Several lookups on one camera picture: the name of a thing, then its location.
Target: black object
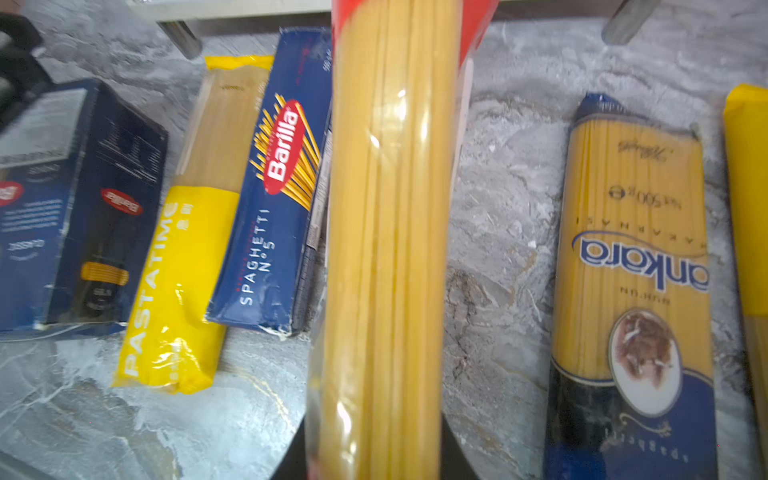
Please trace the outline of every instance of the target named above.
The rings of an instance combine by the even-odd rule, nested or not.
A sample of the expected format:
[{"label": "black object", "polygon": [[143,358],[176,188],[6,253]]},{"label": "black object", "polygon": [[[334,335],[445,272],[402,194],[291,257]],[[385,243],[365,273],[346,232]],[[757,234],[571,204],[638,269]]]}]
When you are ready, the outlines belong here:
[{"label": "black object", "polygon": [[[442,450],[440,452],[441,480],[478,480],[478,476],[458,445],[455,435],[442,416]],[[272,480],[306,480],[306,450],[304,445],[304,420],[293,436],[283,460],[272,475]]]},{"label": "black object", "polygon": [[26,18],[0,13],[0,131],[52,85],[32,51],[42,37]]}]

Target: marble surface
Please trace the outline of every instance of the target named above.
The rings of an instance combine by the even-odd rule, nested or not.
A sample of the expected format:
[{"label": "marble surface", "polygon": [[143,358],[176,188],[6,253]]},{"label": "marble surface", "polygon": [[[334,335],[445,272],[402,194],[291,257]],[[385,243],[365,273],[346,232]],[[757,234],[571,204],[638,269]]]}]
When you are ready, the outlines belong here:
[{"label": "marble surface", "polygon": [[[693,126],[704,144],[721,478],[758,478],[720,112],[768,84],[768,4],[663,2],[626,47],[600,39],[617,2],[504,5],[476,55],[452,203],[444,410],[485,480],[541,477],[554,261],[568,125],[586,91]],[[168,171],[204,74],[121,0],[28,0],[56,81],[100,77],[170,132]],[[207,55],[270,53],[279,25],[192,25]],[[213,388],[110,387],[120,336],[0,345],[0,450],[56,478],[269,478],[302,418],[309,336],[231,329]]]}]

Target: yellow plastic wrapper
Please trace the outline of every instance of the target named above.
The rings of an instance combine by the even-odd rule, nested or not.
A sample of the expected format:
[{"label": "yellow plastic wrapper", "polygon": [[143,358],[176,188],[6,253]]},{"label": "yellow plastic wrapper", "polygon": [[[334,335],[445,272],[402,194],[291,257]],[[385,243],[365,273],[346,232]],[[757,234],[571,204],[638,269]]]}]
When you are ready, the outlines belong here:
[{"label": "yellow plastic wrapper", "polygon": [[724,120],[744,334],[765,462],[768,459],[768,223],[765,221],[768,90],[751,85],[733,89],[728,96]]},{"label": "yellow plastic wrapper", "polygon": [[115,386],[213,384],[226,327],[205,321],[227,251],[272,57],[208,58],[179,168],[126,329]]}]

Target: yellow package end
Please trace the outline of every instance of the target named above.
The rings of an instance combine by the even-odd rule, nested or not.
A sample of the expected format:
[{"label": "yellow package end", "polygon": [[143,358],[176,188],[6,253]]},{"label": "yellow package end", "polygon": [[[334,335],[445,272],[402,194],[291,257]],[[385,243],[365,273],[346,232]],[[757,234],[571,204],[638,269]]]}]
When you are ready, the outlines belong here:
[{"label": "yellow package end", "polygon": [[741,304],[746,316],[768,316],[768,90],[734,88],[724,121]]},{"label": "yellow package end", "polygon": [[272,55],[257,56],[247,55],[245,57],[206,57],[205,65],[208,70],[234,70],[235,68],[245,67],[247,65],[271,70],[275,58]]},{"label": "yellow package end", "polygon": [[172,187],[141,274],[114,386],[191,394],[214,382],[226,327],[204,320],[240,195]]}]

